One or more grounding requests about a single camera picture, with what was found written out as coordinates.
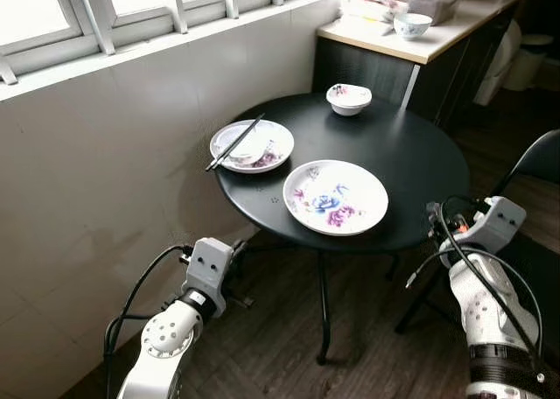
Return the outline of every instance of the white plate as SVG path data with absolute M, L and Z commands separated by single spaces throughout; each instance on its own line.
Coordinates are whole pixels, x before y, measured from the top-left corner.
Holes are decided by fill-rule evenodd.
M 236 139 L 251 123 L 252 119 L 232 123 L 220 129 L 210 140 L 210 152 L 214 158 L 218 157 L 228 145 Z M 244 164 L 228 157 L 221 164 L 226 169 L 233 172 L 256 174 L 276 169 L 288 159 L 294 149 L 294 137 L 289 130 L 279 123 L 271 121 L 260 121 L 245 136 L 241 143 L 246 143 L 246 139 L 258 134 L 258 138 L 264 138 L 268 142 L 264 154 L 251 164 Z
M 356 164 L 319 160 L 300 165 L 283 184 L 283 201 L 304 226 L 325 235 L 357 235 L 387 212 L 382 182 Z

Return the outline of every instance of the black chair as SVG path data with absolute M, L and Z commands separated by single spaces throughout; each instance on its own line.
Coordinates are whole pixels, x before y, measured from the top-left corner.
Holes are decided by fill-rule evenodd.
M 551 183 L 560 183 L 560 129 L 552 130 L 537 139 L 521 156 L 515 166 L 491 191 L 500 195 L 516 175 L 526 175 Z M 554 368 L 560 368 L 560 255 L 518 233 L 498 256 L 511 264 L 533 290 L 542 312 L 543 357 Z M 395 331 L 403 333 L 421 304 L 430 302 L 428 296 L 439 278 L 442 268 L 432 276 L 428 285 L 407 310 Z M 534 310 L 529 295 L 510 275 L 521 304 Z

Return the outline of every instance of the round table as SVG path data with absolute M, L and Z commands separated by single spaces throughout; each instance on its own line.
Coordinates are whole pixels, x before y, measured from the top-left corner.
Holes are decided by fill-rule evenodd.
M 467 194 L 469 171 L 457 145 L 417 115 L 373 99 L 359 115 L 337 115 L 324 94 L 298 94 L 267 101 L 236 120 L 264 113 L 295 139 L 290 158 L 273 171 L 240 174 L 219 167 L 216 176 L 231 203 L 259 228 L 319 250 L 384 253 L 413 247 L 427 238 L 425 211 L 431 201 Z M 282 188 L 290 172 L 304 163 L 336 159 L 372 172 L 385 186 L 388 211 L 374 228 L 359 235 L 316 233 L 293 218 Z

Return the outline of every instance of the wooden floor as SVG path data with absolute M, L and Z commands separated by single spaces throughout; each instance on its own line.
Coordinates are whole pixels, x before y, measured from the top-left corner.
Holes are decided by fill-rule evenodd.
M 524 97 L 499 94 L 493 109 L 473 111 L 472 120 L 451 133 L 471 167 L 473 195 L 487 193 L 532 140 L 558 128 L 554 94 Z M 538 207 L 542 220 L 557 226 L 557 189 L 524 196 Z M 531 231 L 539 233 L 529 225 Z M 552 248 L 554 231 L 543 237 Z M 258 234 L 252 245 L 274 242 Z M 324 367 L 315 363 L 321 341 L 315 255 L 298 249 L 251 256 L 235 288 L 255 304 L 248 311 L 230 305 L 208 325 L 185 369 L 182 397 L 464 398 L 468 358 L 460 327 L 424 307 L 405 335 L 393 331 L 422 286 L 421 281 L 406 291 L 405 281 L 430 251 L 421 246 L 403 252 L 392 282 L 384 278 L 388 257 L 329 258 L 333 340 Z M 456 311 L 445 287 L 436 296 Z M 119 351 L 115 391 L 138 345 L 134 338 Z M 96 369 L 63 397 L 102 398 L 102 371 Z

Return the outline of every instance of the trash can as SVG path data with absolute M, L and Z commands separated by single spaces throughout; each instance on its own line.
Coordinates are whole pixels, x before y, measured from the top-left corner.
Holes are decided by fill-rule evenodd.
M 554 38 L 545 34 L 528 34 L 521 39 L 521 48 L 507 73 L 503 87 L 513 91 L 528 88 L 546 58 Z

